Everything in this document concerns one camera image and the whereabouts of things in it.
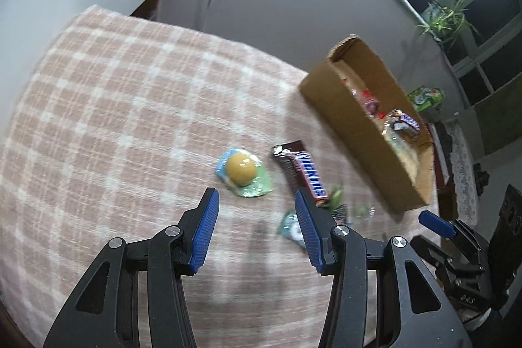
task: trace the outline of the snickers bar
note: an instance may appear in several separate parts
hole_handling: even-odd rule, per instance
[[[330,200],[312,156],[306,151],[302,141],[276,145],[273,147],[273,155],[283,168],[294,193],[300,188],[308,190],[317,206]]]
[[[396,131],[404,130],[412,138],[416,138],[421,130],[419,123],[417,123],[408,114],[403,113],[400,109],[394,109],[387,115],[387,120],[392,128]]]

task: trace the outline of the pink checkered tablecloth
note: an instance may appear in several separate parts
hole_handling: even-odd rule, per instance
[[[43,344],[110,238],[150,238],[214,186],[221,203],[207,259],[184,279],[198,346],[317,346],[331,278],[277,234],[293,198],[271,147],[302,139],[327,187],[343,185],[349,211],[370,208],[369,218],[353,220],[363,236],[410,238],[423,228],[418,211],[382,207],[301,98],[304,75],[250,46],[100,7],[74,19],[24,91],[0,163],[1,298],[30,341]],[[245,199],[225,189],[214,166],[231,147],[265,162],[272,193]],[[367,339],[375,332],[374,283],[369,296]]]

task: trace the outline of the cardboard box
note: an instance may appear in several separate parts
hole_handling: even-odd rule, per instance
[[[421,124],[413,142],[419,154],[415,182],[408,177],[399,158],[385,141],[378,125],[368,117],[343,82],[367,87],[380,101],[380,109],[402,109]],[[334,47],[299,85],[305,99],[330,124],[361,167],[396,211],[411,210],[431,202],[433,193],[433,148],[430,135],[406,94],[380,58],[355,35]]]

